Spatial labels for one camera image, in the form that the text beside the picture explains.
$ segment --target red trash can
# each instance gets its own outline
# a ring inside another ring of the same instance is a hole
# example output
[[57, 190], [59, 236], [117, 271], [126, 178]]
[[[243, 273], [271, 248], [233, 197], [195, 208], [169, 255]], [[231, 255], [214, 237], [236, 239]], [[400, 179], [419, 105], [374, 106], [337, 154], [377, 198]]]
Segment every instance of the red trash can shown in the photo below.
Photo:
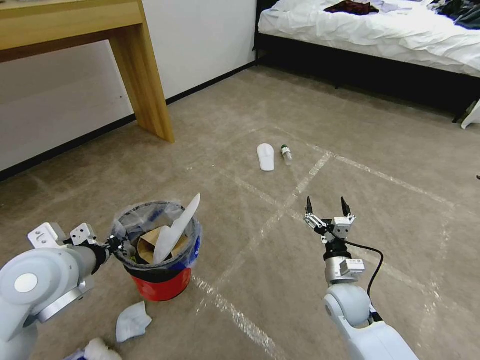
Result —
[[160, 264], [146, 264], [136, 256], [137, 244], [142, 235], [160, 226], [171, 226], [184, 210], [174, 202], [153, 201], [132, 206], [113, 221], [111, 234], [122, 239], [122, 248], [114, 253], [115, 257], [122, 262], [146, 300], [160, 302], [173, 299], [190, 283], [203, 232], [195, 217], [184, 232], [188, 242], [176, 257]]

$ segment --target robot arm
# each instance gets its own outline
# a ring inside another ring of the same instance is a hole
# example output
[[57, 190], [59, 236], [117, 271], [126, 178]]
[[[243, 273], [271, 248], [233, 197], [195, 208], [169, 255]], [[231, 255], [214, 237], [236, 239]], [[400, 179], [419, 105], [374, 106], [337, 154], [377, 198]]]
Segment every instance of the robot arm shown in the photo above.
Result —
[[0, 271], [0, 360], [26, 360], [37, 340], [37, 321], [45, 323], [93, 288], [92, 274], [110, 257], [82, 224], [67, 240], [55, 223], [28, 234], [34, 249]]
[[[369, 294], [354, 285], [365, 265], [361, 259], [352, 259], [348, 252], [345, 241], [356, 218], [343, 198], [341, 204], [343, 217], [319, 219], [313, 215], [308, 198], [304, 218], [321, 236], [326, 248], [323, 255], [329, 286], [323, 298], [326, 311], [346, 340], [352, 360], [418, 360], [400, 334], [374, 309]], [[367, 322], [368, 326], [359, 328]]]

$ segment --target black baseboard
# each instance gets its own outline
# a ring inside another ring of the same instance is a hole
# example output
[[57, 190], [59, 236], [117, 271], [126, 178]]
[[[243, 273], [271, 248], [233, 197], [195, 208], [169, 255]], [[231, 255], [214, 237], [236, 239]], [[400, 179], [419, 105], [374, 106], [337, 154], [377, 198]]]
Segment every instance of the black baseboard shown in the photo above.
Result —
[[216, 77], [210, 81], [204, 82], [203, 84], [200, 84], [198, 86], [192, 87], [190, 90], [184, 91], [182, 93], [179, 93], [178, 95], [172, 96], [166, 100], [166, 104], [170, 105], [173, 104], [174, 102], [183, 99], [189, 95], [192, 95], [196, 92], [199, 92], [203, 89], [206, 89], [216, 83], [221, 82], [222, 80], [228, 79], [229, 77], [232, 77], [235, 74], [238, 74], [239, 72], [242, 72], [243, 70], [246, 70], [248, 68], [251, 68], [253, 65], [255, 65], [255, 61], [249, 62], [246, 65], [240, 66], [239, 68], [236, 68], [235, 70], [229, 71], [223, 75], [220, 75], [219, 77]]
[[17, 165], [14, 165], [12, 167], [9, 167], [5, 170], [0, 171], [0, 182], [18, 174], [21, 172], [24, 172], [25, 170], [28, 170], [30, 168], [33, 168], [34, 166], [43, 163], [44, 161], [50, 160], [62, 153], [65, 153], [69, 150], [75, 149], [79, 147], [80, 145], [83, 145], [85, 143], [88, 143], [89, 141], [92, 141], [93, 139], [96, 139], [106, 133], [109, 133], [113, 130], [116, 130], [118, 128], [121, 128], [122, 126], [125, 126], [131, 122], [135, 121], [135, 114], [128, 115], [120, 120], [117, 120], [115, 122], [112, 122], [106, 126], [103, 126], [95, 131], [89, 132], [88, 134], [85, 134], [83, 136], [77, 137], [76, 139], [73, 139], [72, 141], [66, 142], [60, 146], [54, 147], [51, 150], [45, 151], [41, 153], [40, 155], [34, 156], [32, 158], [29, 158], [28, 160], [25, 160], [21, 163], [18, 163]]
[[[255, 64], [255, 62], [250, 62], [244, 66], [241, 66], [239, 68], [236, 68], [235, 70], [232, 70], [230, 72], [227, 72], [221, 76], [218, 76], [210, 81], [204, 82], [203, 84], [200, 84], [198, 86], [195, 86], [191, 88], [190, 90], [184, 91], [178, 95], [172, 96], [166, 100], [167, 105], [170, 105], [180, 99], [183, 99], [189, 95], [192, 95], [196, 92], [199, 92], [203, 89], [208, 88], [209, 86], [212, 86], [216, 83], [221, 82], [222, 80], [225, 80], [243, 70], [246, 70], [250, 67], [252, 67]], [[12, 167], [9, 167], [5, 170], [0, 171], [0, 182], [11, 178], [12, 176], [15, 176], [21, 172], [24, 172], [25, 170], [28, 170], [30, 168], [33, 168], [34, 166], [43, 163], [44, 161], [53, 159], [54, 157], [63, 154], [69, 150], [75, 149], [79, 147], [80, 145], [86, 144], [89, 141], [92, 141], [93, 139], [96, 139], [106, 133], [109, 133], [113, 130], [116, 130], [118, 128], [121, 128], [122, 126], [125, 126], [131, 122], [135, 121], [135, 114], [129, 115], [127, 117], [124, 117], [120, 120], [117, 120], [115, 122], [112, 122], [106, 126], [103, 126], [95, 131], [89, 132], [88, 134], [85, 134], [83, 136], [80, 136], [76, 139], [73, 139], [72, 141], [66, 142], [60, 146], [54, 147], [51, 150], [45, 151], [41, 153], [40, 155], [34, 156], [28, 160], [25, 160], [17, 165], [14, 165]]]

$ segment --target black bed frame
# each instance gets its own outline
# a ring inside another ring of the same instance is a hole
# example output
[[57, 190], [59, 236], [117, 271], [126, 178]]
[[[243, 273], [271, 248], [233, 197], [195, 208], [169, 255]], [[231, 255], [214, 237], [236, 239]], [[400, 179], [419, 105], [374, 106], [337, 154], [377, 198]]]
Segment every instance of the black bed frame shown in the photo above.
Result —
[[341, 85], [386, 94], [454, 114], [456, 123], [480, 98], [480, 78], [259, 33], [262, 11], [278, 0], [257, 0], [255, 61]]

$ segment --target dark cloth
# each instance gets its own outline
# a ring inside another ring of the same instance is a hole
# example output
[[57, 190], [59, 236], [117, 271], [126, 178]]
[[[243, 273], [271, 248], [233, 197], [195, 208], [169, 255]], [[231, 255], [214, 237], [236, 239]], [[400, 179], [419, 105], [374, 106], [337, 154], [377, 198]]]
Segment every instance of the dark cloth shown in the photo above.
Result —
[[325, 9], [327, 13], [349, 13], [354, 15], [368, 15], [370, 13], [379, 13], [380, 11], [370, 5], [370, 3], [362, 4], [350, 0], [339, 2], [336, 5]]
[[451, 0], [438, 8], [438, 14], [465, 29], [480, 30], [480, 0]]

